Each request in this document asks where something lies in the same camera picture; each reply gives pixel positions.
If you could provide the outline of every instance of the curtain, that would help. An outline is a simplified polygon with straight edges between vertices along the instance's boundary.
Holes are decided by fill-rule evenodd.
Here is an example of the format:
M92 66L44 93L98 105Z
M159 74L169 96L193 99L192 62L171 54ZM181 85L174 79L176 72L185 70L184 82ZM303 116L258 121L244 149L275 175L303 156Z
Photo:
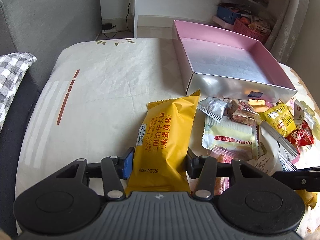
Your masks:
M309 0L286 0L265 47L278 62L285 64L302 27Z

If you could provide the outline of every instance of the open cardboard box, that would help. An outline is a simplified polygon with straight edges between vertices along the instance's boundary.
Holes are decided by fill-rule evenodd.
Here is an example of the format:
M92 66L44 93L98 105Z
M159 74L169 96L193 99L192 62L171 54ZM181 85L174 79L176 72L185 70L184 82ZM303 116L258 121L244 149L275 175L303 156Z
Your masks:
M172 39L186 95L286 103L297 92L257 40L232 31L174 21Z

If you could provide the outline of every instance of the checkered pillow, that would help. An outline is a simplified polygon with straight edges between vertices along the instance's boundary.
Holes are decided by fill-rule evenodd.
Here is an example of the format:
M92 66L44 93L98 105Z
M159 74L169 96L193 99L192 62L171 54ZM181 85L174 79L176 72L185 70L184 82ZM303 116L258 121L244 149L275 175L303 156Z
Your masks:
M0 132L23 76L36 60L30 53L0 56Z

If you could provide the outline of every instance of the black cable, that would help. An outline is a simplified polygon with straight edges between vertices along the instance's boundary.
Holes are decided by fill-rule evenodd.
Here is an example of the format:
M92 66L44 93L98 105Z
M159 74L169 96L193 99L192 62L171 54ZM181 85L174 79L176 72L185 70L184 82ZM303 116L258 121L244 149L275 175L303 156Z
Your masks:
M125 31L117 31L117 32L115 33L115 35L113 35L112 37L106 36L106 34L105 34L105 31L106 31L106 30L104 30L104 31L103 31L103 34L104 34L104 36L106 36L108 39L112 39L112 38L113 38L114 36L116 36L116 34L119 33L119 32L127 32L127 31L129 31L129 32L133 33L133 32L129 29L129 27L128 27L128 16L129 16L129 12L130 12L130 11L129 11L130 4L131 4L131 0L129 0L128 13L127 13L127 16L125 17L125 23L126 23L126 25L127 25L127 29L128 29L128 30L125 30Z

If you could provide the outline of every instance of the red storage bin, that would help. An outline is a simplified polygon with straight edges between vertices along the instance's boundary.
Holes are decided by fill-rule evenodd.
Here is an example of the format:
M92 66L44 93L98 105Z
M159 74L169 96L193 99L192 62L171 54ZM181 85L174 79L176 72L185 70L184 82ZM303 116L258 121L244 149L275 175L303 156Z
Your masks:
M235 20L235 24L233 25L233 31L250 38L254 38L260 41L262 44L265 44L268 39L268 35L260 34L255 32L254 30L249 29L245 24L240 22L238 18Z

